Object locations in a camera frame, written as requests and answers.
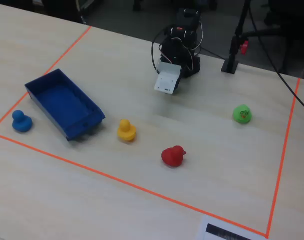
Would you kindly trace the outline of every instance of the yellow rubber duck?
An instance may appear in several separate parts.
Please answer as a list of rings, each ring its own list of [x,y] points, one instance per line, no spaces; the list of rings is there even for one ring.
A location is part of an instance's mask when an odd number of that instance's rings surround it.
[[[127,119],[120,121],[120,126],[117,129],[117,136],[124,141],[131,141],[136,134],[136,128],[130,124]]]

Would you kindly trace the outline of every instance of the blue plastic tray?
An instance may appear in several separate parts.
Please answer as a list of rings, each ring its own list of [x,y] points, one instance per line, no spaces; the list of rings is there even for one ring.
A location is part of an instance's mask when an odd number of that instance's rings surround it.
[[[31,99],[67,140],[86,133],[105,118],[100,108],[60,69],[25,84],[25,87]]]

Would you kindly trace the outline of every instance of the wire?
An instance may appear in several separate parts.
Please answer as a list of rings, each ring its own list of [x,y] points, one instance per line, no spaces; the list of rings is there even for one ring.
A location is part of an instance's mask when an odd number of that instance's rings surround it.
[[[157,39],[158,36],[161,35],[162,32],[164,32],[169,26],[166,26],[165,28],[163,28],[156,36],[155,38],[153,39],[152,41],[152,49],[151,49],[151,56],[152,56],[152,63],[153,63],[153,66],[156,70],[156,72],[159,74],[159,70],[157,70],[156,66],[155,66],[155,62],[154,62],[154,54],[153,54],[153,47],[154,47],[154,43],[155,43],[155,40]]]
[[[160,44],[160,45],[158,46],[158,49],[160,50],[161,54],[162,54],[162,55],[163,55],[171,64],[173,64],[172,61],[171,61],[167,56],[165,56],[165,54],[162,52],[161,46],[162,46],[162,44]]]
[[[254,27],[254,31],[255,33],[257,33],[257,28],[256,28],[256,25],[255,25],[255,22],[254,22],[254,19],[253,19],[253,15],[252,15],[252,11],[251,11],[251,7],[249,6],[248,7],[248,13],[250,15],[250,18],[251,18],[251,21],[252,21],[252,24],[253,24],[253,27]],[[261,46],[262,46],[262,49],[263,51],[265,52],[268,60],[270,61],[272,67],[274,68],[274,71],[277,73],[277,75],[280,77],[280,79],[282,80],[282,82],[286,85],[286,87],[290,90],[290,92],[294,95],[294,97],[299,101],[300,104],[302,104],[302,106],[304,107],[304,103],[301,101],[301,99],[298,98],[298,96],[295,94],[295,92],[293,92],[293,90],[291,89],[291,87],[287,84],[287,82],[284,80],[284,78],[281,76],[281,74],[278,72],[278,70],[276,69],[276,66],[274,65],[270,55],[268,54],[263,42],[262,42],[262,39],[259,35],[257,35],[257,38],[258,38],[258,41],[260,42]]]
[[[223,60],[224,60],[224,58],[223,58],[222,56],[220,56],[220,55],[218,55],[218,54],[216,54],[216,53],[213,53],[212,51],[206,49],[206,48],[203,47],[203,46],[201,46],[201,49],[203,49],[204,51],[206,51],[206,52],[208,52],[208,53],[210,53],[210,54],[212,54],[212,55],[218,57],[219,59],[223,59]]]
[[[201,22],[201,21],[198,21],[198,22],[201,24],[202,38],[201,38],[200,43],[199,43],[195,48],[192,48],[191,50],[197,49],[199,46],[201,46],[201,43],[202,43],[202,41],[203,41],[203,26],[202,26],[202,22]]]
[[[192,56],[192,54],[191,54],[189,48],[187,48],[187,47],[183,44],[182,39],[180,39],[179,37],[172,37],[171,39],[172,39],[172,40],[179,40],[179,41],[181,42],[182,46],[188,51],[188,53],[189,53],[190,56],[191,56],[191,66],[192,66],[192,69],[190,69],[190,68],[188,67],[188,65],[186,65],[186,67],[187,67],[190,71],[193,71],[193,68],[194,68],[194,67],[193,67],[193,56]]]
[[[199,55],[201,53],[201,51],[202,51],[202,48],[200,47],[199,51],[197,52],[197,54],[195,54],[195,56]]]

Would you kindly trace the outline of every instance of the orange boundary line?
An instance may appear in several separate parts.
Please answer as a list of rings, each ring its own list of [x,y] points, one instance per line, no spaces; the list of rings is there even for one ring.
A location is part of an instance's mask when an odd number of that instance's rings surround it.
[[[260,232],[260,231],[255,230],[255,229],[252,229],[252,228],[250,228],[250,227],[241,225],[241,224],[239,224],[239,223],[237,223],[237,222],[231,221],[231,220],[226,219],[226,218],[223,218],[223,217],[221,217],[221,216],[217,216],[217,215],[212,214],[212,213],[210,213],[210,212],[201,210],[201,209],[199,209],[199,208],[193,207],[193,206],[188,205],[188,204],[186,204],[186,203],[183,203],[183,202],[174,200],[174,199],[172,199],[172,198],[170,198],[170,197],[161,195],[161,194],[156,193],[156,192],[154,192],[154,191],[150,191],[150,190],[148,190],[148,189],[146,189],[146,188],[143,188],[143,187],[138,186],[138,185],[136,185],[136,184],[130,183],[130,182],[125,181],[125,180],[122,180],[122,179],[120,179],[120,178],[118,178],[118,177],[109,175],[109,174],[104,173],[104,172],[102,172],[102,171],[98,171],[98,170],[93,169],[93,168],[91,168],[91,167],[88,167],[88,166],[79,164],[79,163],[77,163],[77,162],[68,160],[68,159],[66,159],[66,158],[63,158],[63,157],[54,155],[54,154],[52,154],[52,153],[49,153],[49,152],[40,150],[40,149],[38,149],[38,148],[36,148],[36,147],[29,146],[29,145],[27,145],[27,144],[25,144],[25,143],[22,143],[22,142],[13,140],[13,139],[11,139],[11,138],[9,138],[9,137],[6,137],[6,136],[0,135],[0,138],[5,139],[5,140],[8,140],[8,141],[10,141],[10,142],[12,142],[12,143],[21,145],[21,146],[26,147],[26,148],[28,148],[28,149],[34,150],[34,151],[36,151],[36,152],[42,153],[42,154],[44,154],[44,155],[50,156],[50,157],[52,157],[52,158],[55,158],[55,159],[64,161],[64,162],[66,162],[66,163],[75,165],[75,166],[77,166],[77,167],[79,167],[79,168],[86,169],[86,170],[91,171],[91,172],[93,172],[93,173],[102,175],[102,176],[107,177],[107,178],[109,178],[109,179],[118,181],[118,182],[123,183],[123,184],[125,184],[125,185],[128,185],[128,186],[130,186],[130,187],[133,187],[133,188],[136,188],[136,189],[138,189],[138,190],[144,191],[144,192],[146,192],[146,193],[148,193],[148,194],[157,196],[157,197],[159,197],[159,198],[162,198],[162,199],[164,199],[164,200],[170,201],[170,202],[172,202],[172,203],[175,203],[175,204],[181,205],[181,206],[183,206],[183,207],[192,209],[192,210],[197,211],[197,212],[199,212],[199,213],[209,215],[209,216],[211,216],[211,217],[213,217],[213,218],[222,220],[222,221],[227,222],[227,223],[229,223],[229,224],[235,225],[235,226],[237,226],[237,227],[240,227],[240,228],[242,228],[242,229],[248,230],[248,231],[250,231],[250,232],[252,232],[252,233],[255,233],[255,234],[258,234],[258,235],[261,235],[261,236],[265,237],[265,233],[262,233],[262,232]]]
[[[69,48],[53,63],[53,65],[44,73],[46,75],[49,73],[50,70],[76,45],[76,43],[79,42],[80,39],[83,38],[83,36],[91,29],[91,26],[89,26],[83,33],[80,35],[75,42],[73,42],[72,45],[69,46]],[[8,112],[0,119],[0,124],[1,122],[12,112],[14,108],[17,107],[17,105],[27,96],[28,92],[26,92],[15,104],[14,106],[11,107],[11,109],[8,110]]]
[[[298,87],[300,85],[300,80],[301,80],[300,78],[297,79],[296,87],[295,87],[295,91],[294,91],[295,94],[297,94],[297,92],[298,92]],[[267,239],[270,235],[270,230],[271,230],[271,225],[272,225],[272,220],[273,220],[273,215],[274,215],[274,210],[275,210],[275,205],[276,205],[278,189],[279,189],[279,186],[280,186],[280,180],[281,180],[281,175],[282,175],[282,170],[283,170],[287,140],[288,140],[288,135],[289,135],[289,132],[290,132],[290,127],[291,127],[295,102],[296,102],[296,98],[293,97],[292,106],[291,106],[291,110],[290,110],[290,115],[288,116],[288,122],[287,122],[287,127],[286,127],[286,132],[285,132],[285,138],[284,138],[284,143],[283,143],[283,150],[282,150],[282,155],[281,155],[280,166],[279,166],[278,173],[277,173],[277,179],[276,179],[276,185],[275,185],[275,190],[274,190],[274,196],[273,196],[271,211],[270,211],[270,215],[269,215],[268,223],[267,223],[267,228],[266,228],[266,236],[265,237]]]

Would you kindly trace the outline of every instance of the black pole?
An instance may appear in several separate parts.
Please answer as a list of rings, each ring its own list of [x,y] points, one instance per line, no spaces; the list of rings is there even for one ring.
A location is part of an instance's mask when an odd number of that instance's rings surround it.
[[[230,47],[230,52],[229,56],[227,59],[225,59],[224,64],[222,66],[221,71],[229,74],[234,74],[238,61],[235,60],[235,55],[238,53],[238,49],[240,48],[241,41],[240,41],[240,36],[242,35],[243,32],[243,26],[245,22],[245,18],[248,12],[248,9],[250,7],[251,0],[244,0],[244,5],[241,13],[240,20],[238,21],[238,25],[235,29],[235,34],[232,37],[231,40],[231,47]]]

